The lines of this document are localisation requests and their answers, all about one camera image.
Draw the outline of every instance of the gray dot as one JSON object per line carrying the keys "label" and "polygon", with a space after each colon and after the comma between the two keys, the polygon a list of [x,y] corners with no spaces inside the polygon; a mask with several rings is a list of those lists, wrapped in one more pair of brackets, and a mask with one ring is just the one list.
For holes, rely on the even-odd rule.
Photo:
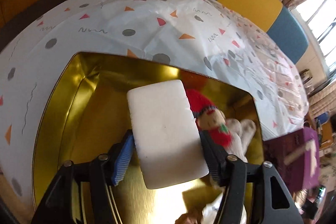
{"label": "gray dot", "polygon": [[14,188],[14,191],[19,195],[22,196],[22,189],[21,186],[19,184],[19,182],[17,182],[16,178],[12,178],[12,186]]}
{"label": "gray dot", "polygon": [[7,76],[8,81],[12,80],[12,78],[14,77],[14,73],[15,73],[15,68],[11,68]]}
{"label": "gray dot", "polygon": [[126,37],[131,37],[132,35],[135,35],[135,31],[132,29],[126,29],[123,30],[123,35]]}
{"label": "gray dot", "polygon": [[258,97],[263,100],[264,99],[264,95],[261,93],[260,90],[257,91]]}
{"label": "gray dot", "polygon": [[56,45],[56,42],[57,42],[57,39],[56,38],[52,38],[50,39],[46,45],[45,45],[45,48],[52,48]]}
{"label": "gray dot", "polygon": [[204,64],[209,68],[209,70],[212,70],[212,66],[211,66],[211,64],[210,64],[210,62],[209,62],[209,60],[208,60],[208,58],[205,57],[205,58],[203,59],[203,61],[204,61]]}
{"label": "gray dot", "polygon": [[204,22],[204,21],[202,20],[202,18],[200,18],[199,16],[195,16],[195,19],[198,20],[198,21],[202,21],[202,22]]}
{"label": "gray dot", "polygon": [[236,55],[233,51],[228,50],[227,53],[229,54],[229,56],[231,56],[232,58],[236,58]]}
{"label": "gray dot", "polygon": [[166,54],[155,54],[152,60],[158,63],[166,64],[166,65],[169,65],[170,63],[170,58]]}

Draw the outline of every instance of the gray circle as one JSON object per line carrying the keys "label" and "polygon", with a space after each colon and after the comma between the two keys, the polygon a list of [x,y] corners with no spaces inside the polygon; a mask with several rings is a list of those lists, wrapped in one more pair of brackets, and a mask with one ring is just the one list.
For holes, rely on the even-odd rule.
{"label": "gray circle", "polygon": [[235,155],[228,155],[228,156],[227,156],[227,159],[228,159],[229,161],[237,161],[237,160],[238,160],[237,156],[235,156]]}
{"label": "gray circle", "polygon": [[166,54],[155,54],[152,58],[152,61],[158,62],[158,63],[163,63],[166,65],[170,64],[170,58]]}
{"label": "gray circle", "polygon": [[72,165],[72,161],[71,161],[71,160],[66,160],[66,161],[63,163],[63,165],[64,165],[65,167],[69,167],[69,166]]}
{"label": "gray circle", "polygon": [[14,73],[15,73],[15,68],[11,68],[10,72],[8,73],[7,79],[12,80],[12,78],[14,77]]}
{"label": "gray circle", "polygon": [[104,161],[104,160],[107,160],[109,157],[107,154],[101,154],[99,155],[98,159],[101,160],[101,161]]}
{"label": "gray circle", "polygon": [[14,188],[14,191],[15,191],[19,196],[22,196],[21,185],[19,184],[19,182],[17,182],[16,178],[12,178],[11,183],[12,183],[12,186],[13,186],[13,188]]}
{"label": "gray circle", "polygon": [[132,29],[126,29],[123,30],[123,35],[126,37],[131,37],[132,35],[135,35],[135,31]]}
{"label": "gray circle", "polygon": [[270,161],[268,161],[268,160],[265,160],[265,161],[263,162],[263,165],[264,165],[266,168],[271,168],[271,167],[273,166],[273,164],[272,164]]}
{"label": "gray circle", "polygon": [[199,16],[194,16],[194,17],[195,17],[196,20],[204,22],[204,21],[202,20],[202,18],[200,18]]}
{"label": "gray circle", "polygon": [[204,61],[204,64],[208,67],[208,69],[209,69],[209,70],[212,70],[212,66],[211,66],[211,64],[210,64],[210,62],[209,62],[209,60],[208,60],[208,58],[205,57],[205,58],[203,59],[203,61]]}
{"label": "gray circle", "polygon": [[36,21],[40,20],[43,17],[43,15],[39,16]]}
{"label": "gray circle", "polygon": [[52,38],[46,43],[45,48],[50,49],[50,48],[54,47],[56,45],[56,43],[57,43],[57,39]]}
{"label": "gray circle", "polygon": [[228,50],[228,51],[227,51],[227,54],[228,54],[229,56],[231,56],[232,58],[236,58],[235,53],[234,53],[233,51],[231,51],[231,50]]}
{"label": "gray circle", "polygon": [[258,97],[260,98],[260,100],[264,99],[264,95],[261,93],[260,90],[257,90],[257,94],[258,94]]}

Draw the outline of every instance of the screw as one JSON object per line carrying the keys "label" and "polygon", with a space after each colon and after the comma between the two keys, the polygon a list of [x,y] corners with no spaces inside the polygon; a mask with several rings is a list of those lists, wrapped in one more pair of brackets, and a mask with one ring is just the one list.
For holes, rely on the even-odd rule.
{"label": "screw", "polygon": [[236,161],[236,160],[238,160],[238,158],[237,158],[235,155],[229,155],[229,156],[227,157],[227,159],[228,159],[229,161]]}
{"label": "screw", "polygon": [[101,161],[104,161],[104,160],[107,160],[109,157],[107,154],[101,154],[99,155],[98,159],[101,160]]}
{"label": "screw", "polygon": [[63,165],[64,165],[65,167],[69,167],[69,166],[72,165],[72,161],[71,161],[71,160],[66,160],[66,161],[63,163]]}
{"label": "screw", "polygon": [[263,165],[264,165],[266,168],[271,168],[271,167],[273,166],[273,164],[272,164],[270,161],[267,161],[267,160],[265,160],[265,161],[263,162]]}

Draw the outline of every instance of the window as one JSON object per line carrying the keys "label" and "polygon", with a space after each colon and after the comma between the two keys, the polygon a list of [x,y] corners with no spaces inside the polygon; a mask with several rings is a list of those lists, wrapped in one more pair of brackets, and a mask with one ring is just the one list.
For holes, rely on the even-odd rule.
{"label": "window", "polygon": [[296,10],[316,37],[331,74],[336,73],[336,0],[306,0]]}

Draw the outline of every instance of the white rectangular block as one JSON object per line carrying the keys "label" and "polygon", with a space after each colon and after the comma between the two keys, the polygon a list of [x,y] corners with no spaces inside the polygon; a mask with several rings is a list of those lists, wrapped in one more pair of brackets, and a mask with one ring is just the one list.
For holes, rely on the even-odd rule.
{"label": "white rectangular block", "polygon": [[167,187],[209,173],[198,129],[180,80],[127,93],[135,146],[148,189]]}

